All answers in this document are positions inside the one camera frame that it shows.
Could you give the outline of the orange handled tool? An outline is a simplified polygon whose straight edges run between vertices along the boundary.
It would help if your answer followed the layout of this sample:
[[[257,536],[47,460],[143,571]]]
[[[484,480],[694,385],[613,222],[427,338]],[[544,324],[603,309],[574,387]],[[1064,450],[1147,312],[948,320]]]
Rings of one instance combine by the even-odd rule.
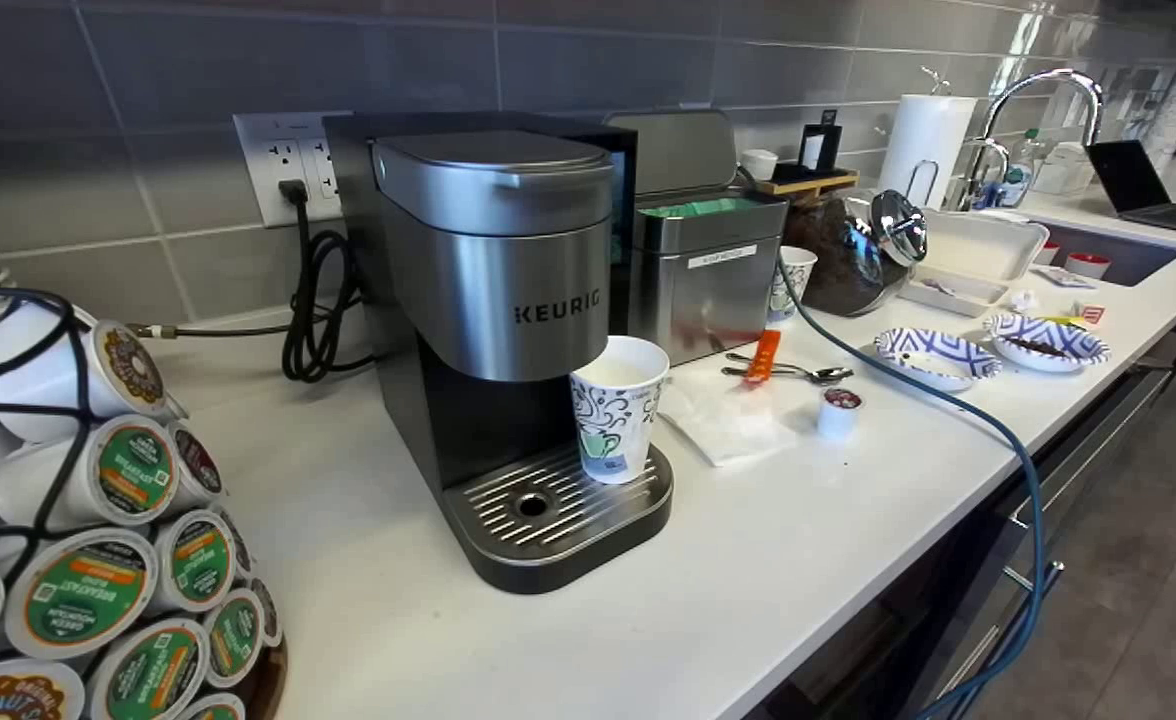
[[[827,363],[827,369],[789,363],[789,359],[782,359],[782,330],[764,328],[757,337],[752,352],[729,352],[724,376],[739,376],[749,387],[760,387],[764,379],[776,379],[776,376],[809,379],[809,385],[825,387],[825,385],[847,379],[847,369],[841,369],[841,363]]]

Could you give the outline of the patterned paper cup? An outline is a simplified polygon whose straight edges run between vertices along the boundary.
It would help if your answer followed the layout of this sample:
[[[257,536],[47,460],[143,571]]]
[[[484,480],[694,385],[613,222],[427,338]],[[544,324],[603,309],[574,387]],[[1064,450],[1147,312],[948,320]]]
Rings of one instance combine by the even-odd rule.
[[[668,352],[639,337],[613,337],[598,359],[574,370],[579,469],[598,485],[629,485],[645,472]]]

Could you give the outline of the chrome kettle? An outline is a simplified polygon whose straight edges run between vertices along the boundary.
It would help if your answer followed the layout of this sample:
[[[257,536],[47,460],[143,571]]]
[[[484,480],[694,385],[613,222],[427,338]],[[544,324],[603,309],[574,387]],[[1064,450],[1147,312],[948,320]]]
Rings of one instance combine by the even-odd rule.
[[[834,314],[869,314],[929,254],[925,210],[898,189],[794,202],[783,238],[815,254],[800,298]]]

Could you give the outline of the silver metal box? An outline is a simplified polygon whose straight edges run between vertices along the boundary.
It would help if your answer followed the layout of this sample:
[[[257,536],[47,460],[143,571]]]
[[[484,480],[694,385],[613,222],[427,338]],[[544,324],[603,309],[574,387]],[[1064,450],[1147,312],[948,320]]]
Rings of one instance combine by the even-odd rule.
[[[789,206],[736,189],[724,112],[631,112],[637,137],[629,330],[675,363],[718,357],[767,324]]]

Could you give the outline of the white wall outlet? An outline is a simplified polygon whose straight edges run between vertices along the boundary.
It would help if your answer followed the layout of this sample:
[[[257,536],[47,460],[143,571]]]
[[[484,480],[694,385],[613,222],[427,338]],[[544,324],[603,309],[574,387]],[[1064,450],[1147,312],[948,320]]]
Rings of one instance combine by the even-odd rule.
[[[281,184],[300,180],[312,218],[342,217],[331,143],[319,112],[239,112],[233,121],[266,222],[291,222]]]

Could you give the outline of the blue patterned paper plate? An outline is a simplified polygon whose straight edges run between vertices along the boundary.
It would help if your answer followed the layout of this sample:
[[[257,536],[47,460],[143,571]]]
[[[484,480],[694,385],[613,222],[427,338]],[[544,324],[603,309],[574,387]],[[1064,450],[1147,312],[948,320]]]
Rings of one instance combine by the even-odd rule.
[[[938,328],[884,328],[873,352],[904,376],[940,387],[967,393],[998,370],[998,357],[966,337]]]
[[[1104,344],[1074,324],[1014,314],[998,324],[994,346],[1029,370],[1075,376],[1104,359]]]

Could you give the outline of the white rectangular tray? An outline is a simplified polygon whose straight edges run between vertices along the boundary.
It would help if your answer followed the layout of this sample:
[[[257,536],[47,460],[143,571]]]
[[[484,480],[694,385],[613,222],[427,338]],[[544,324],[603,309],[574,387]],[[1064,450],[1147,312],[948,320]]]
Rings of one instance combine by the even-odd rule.
[[[925,231],[929,254],[900,296],[951,314],[1001,304],[1049,238],[1044,222],[984,210],[925,210]]]

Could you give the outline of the black laptop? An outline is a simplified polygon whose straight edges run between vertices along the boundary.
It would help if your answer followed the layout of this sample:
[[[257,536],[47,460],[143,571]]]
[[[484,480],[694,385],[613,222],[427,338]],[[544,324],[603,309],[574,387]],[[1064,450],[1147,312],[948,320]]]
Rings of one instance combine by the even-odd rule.
[[[1169,197],[1142,139],[1092,143],[1090,159],[1122,218],[1176,229],[1176,200]]]

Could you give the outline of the left blue patterned paper plate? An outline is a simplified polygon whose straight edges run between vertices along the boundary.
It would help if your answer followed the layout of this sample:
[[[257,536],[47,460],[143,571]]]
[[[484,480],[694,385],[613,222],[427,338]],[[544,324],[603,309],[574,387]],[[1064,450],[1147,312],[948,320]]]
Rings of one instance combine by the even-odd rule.
[[[904,376],[940,387],[967,393],[998,370],[998,357],[966,337],[938,328],[884,328],[873,352]]]

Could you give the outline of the white coffee capsule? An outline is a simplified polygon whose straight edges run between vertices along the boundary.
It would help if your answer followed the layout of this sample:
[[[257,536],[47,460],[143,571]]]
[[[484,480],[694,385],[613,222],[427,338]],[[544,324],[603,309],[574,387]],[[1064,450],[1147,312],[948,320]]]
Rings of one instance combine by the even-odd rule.
[[[815,412],[815,432],[825,441],[841,441],[857,428],[864,398],[851,387],[825,387],[822,393],[822,412]]]

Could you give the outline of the white paper napkin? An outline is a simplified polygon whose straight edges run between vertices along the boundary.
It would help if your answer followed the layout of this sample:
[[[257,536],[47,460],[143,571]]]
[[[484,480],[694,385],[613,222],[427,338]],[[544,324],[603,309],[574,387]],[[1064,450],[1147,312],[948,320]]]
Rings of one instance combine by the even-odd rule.
[[[673,379],[659,414],[711,463],[731,469],[797,445],[776,402],[746,385]]]

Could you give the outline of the paper towel roll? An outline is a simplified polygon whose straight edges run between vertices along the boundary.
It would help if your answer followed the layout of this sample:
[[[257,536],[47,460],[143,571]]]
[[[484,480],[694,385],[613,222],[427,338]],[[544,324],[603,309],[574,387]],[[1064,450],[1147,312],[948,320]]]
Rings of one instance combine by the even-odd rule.
[[[904,191],[919,206],[940,206],[951,184],[978,99],[971,95],[904,95],[882,184]]]

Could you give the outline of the brown lid coffee capsule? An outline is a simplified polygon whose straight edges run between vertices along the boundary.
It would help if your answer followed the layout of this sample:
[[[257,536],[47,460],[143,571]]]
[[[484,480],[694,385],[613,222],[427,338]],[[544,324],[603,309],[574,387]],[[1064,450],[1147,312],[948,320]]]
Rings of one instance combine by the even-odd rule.
[[[81,720],[83,678],[68,663],[0,660],[0,720]]]
[[[115,320],[100,320],[27,359],[11,379],[11,394],[19,402],[115,414],[159,412],[167,387],[143,338]]]

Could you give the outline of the silver Keurig coffee maker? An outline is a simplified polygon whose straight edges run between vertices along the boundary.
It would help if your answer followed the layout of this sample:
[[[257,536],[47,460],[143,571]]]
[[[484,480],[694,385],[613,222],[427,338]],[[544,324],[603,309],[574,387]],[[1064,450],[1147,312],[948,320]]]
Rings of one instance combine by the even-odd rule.
[[[471,571],[554,590],[668,524],[673,463],[585,475],[574,370],[603,352],[637,137],[510,112],[342,114],[342,217],[379,398]]]

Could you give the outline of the right blue patterned paper plate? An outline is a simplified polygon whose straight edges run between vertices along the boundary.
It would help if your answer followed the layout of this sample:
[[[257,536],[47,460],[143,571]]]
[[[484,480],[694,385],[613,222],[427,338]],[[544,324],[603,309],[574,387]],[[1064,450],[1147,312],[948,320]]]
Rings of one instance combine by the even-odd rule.
[[[994,346],[1029,370],[1075,376],[1104,359],[1104,344],[1074,324],[1014,314],[998,324]]]

